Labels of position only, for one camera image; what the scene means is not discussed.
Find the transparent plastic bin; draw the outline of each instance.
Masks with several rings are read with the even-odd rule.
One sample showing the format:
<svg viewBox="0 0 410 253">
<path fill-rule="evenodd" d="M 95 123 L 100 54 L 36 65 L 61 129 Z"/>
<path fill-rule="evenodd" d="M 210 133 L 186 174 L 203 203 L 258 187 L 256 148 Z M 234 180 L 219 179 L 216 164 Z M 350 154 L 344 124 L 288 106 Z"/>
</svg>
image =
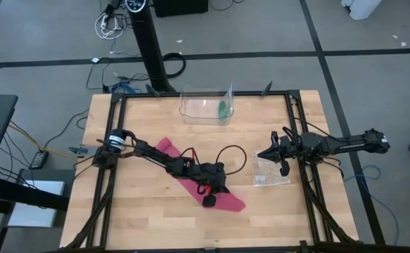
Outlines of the transparent plastic bin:
<svg viewBox="0 0 410 253">
<path fill-rule="evenodd" d="M 179 113 L 187 124 L 227 125 L 233 116 L 233 85 L 227 92 L 184 86 Z"/>
</svg>

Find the gray concrete floor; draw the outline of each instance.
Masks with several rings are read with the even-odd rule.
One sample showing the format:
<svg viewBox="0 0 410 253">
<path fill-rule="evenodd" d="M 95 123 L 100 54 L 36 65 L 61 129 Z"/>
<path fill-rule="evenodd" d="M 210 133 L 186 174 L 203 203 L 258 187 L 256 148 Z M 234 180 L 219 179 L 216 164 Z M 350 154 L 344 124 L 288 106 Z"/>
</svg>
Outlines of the gray concrete floor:
<svg viewBox="0 0 410 253">
<path fill-rule="evenodd" d="M 308 0 L 316 30 L 325 51 L 410 48 L 410 0 L 384 1 L 368 20 L 353 21 L 338 0 Z M 110 56 L 110 41 L 94 32 L 98 0 L 3 0 L 0 5 L 0 62 L 83 59 Z M 313 51 L 314 46 L 298 0 L 245 0 L 233 8 L 200 15 L 154 18 L 163 53 L 240 53 L 267 51 Z M 118 39 L 116 51 L 138 53 L 131 30 Z M 353 134 L 375 127 L 384 131 L 392 148 L 386 155 L 359 153 L 361 164 L 382 169 L 379 181 L 369 181 L 372 194 L 396 214 L 399 245 L 410 246 L 410 55 L 327 57 L 342 108 Z M 178 63 L 168 63 L 172 70 Z M 93 91 L 84 85 L 90 65 L 15 67 L 0 69 L 0 94 L 18 95 L 13 121 L 40 143 L 55 136 L 75 113 L 89 106 Z M 132 75 L 144 72 L 142 63 L 112 64 L 105 83 L 115 82 L 113 72 Z M 101 71 L 91 76 L 100 85 Z M 321 66 L 316 57 L 239 58 L 190 60 L 186 71 L 171 84 L 260 90 L 270 81 L 275 89 L 319 90 L 333 135 L 341 135 Z M 134 83 L 143 88 L 144 82 Z M 28 159 L 36 149 L 17 133 L 10 132 Z M 82 130 L 71 125 L 50 148 L 67 152 L 82 140 Z M 342 169 L 353 175 L 350 160 L 342 155 Z M 0 165 L 9 158 L 0 153 Z M 46 169 L 71 169 L 72 162 L 50 156 Z M 359 237 L 373 242 L 357 185 L 346 183 Z M 375 203 L 387 243 L 395 236 L 390 214 Z M 62 228 L 12 229 L 4 252 L 41 252 L 55 249 Z"/>
</svg>

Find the pink cloth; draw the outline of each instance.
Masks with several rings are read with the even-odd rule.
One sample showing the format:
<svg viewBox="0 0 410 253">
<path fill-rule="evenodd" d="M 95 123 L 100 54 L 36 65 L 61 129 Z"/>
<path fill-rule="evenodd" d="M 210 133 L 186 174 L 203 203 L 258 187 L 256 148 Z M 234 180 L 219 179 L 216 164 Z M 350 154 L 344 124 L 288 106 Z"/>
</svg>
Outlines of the pink cloth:
<svg viewBox="0 0 410 253">
<path fill-rule="evenodd" d="M 175 148 L 172 142 L 166 137 L 162 139 L 157 145 L 156 149 L 167 154 L 171 157 L 180 156 L 181 152 Z M 201 205 L 203 198 L 209 193 L 209 190 L 205 194 L 200 195 L 197 193 L 197 183 L 187 179 L 177 179 L 177 181 L 194 197 L 197 202 Z M 240 212 L 245 208 L 245 203 L 239 200 L 231 193 L 217 193 L 216 204 L 212 209 L 220 209 L 232 212 Z"/>
</svg>

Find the black box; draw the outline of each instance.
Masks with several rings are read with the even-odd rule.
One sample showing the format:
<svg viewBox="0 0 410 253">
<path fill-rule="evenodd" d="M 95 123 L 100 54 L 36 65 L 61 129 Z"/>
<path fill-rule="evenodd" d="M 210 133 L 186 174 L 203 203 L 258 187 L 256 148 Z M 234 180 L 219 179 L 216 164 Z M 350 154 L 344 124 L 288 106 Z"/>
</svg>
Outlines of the black box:
<svg viewBox="0 0 410 253">
<path fill-rule="evenodd" d="M 153 0 L 153 5 L 160 18 L 207 12 L 207 0 Z"/>
</svg>

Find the desk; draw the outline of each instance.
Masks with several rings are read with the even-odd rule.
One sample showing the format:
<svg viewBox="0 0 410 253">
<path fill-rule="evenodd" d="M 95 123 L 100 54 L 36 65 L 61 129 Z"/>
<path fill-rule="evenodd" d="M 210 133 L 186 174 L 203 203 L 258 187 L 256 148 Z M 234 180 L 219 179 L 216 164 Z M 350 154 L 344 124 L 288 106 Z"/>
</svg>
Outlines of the desk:
<svg viewBox="0 0 410 253">
<path fill-rule="evenodd" d="M 301 97 L 306 119 L 328 131 L 319 93 L 301 91 Z M 236 96 L 234 103 L 235 112 L 227 126 L 204 126 L 183 123 L 178 98 L 127 99 L 124 129 L 153 146 L 167 136 L 179 150 L 193 146 L 202 162 L 214 162 L 226 145 L 243 147 L 248 154 L 247 164 L 240 173 L 227 178 L 227 186 L 246 203 L 246 208 L 240 213 L 204 209 L 164 169 L 140 158 L 119 160 L 107 249 L 271 247 L 298 245 L 300 240 L 312 244 L 295 160 L 290 160 L 291 184 L 252 186 L 253 152 L 271 145 L 271 131 L 280 133 L 282 127 L 290 127 L 285 97 Z M 96 139 L 103 138 L 109 108 L 110 95 L 92 98 L 83 144 L 99 144 Z M 228 150 L 221 156 L 227 171 L 242 164 L 238 152 Z M 89 165 L 85 162 L 77 171 Z M 76 236 L 91 213 L 98 173 L 92 168 L 75 180 L 61 247 Z M 319 174 L 328 211 L 349 236 L 357 239 L 340 172 L 319 165 Z M 316 217 L 324 240 L 317 211 Z M 97 231 L 102 221 L 98 220 Z M 96 233 L 95 245 L 99 235 Z"/>
</svg>

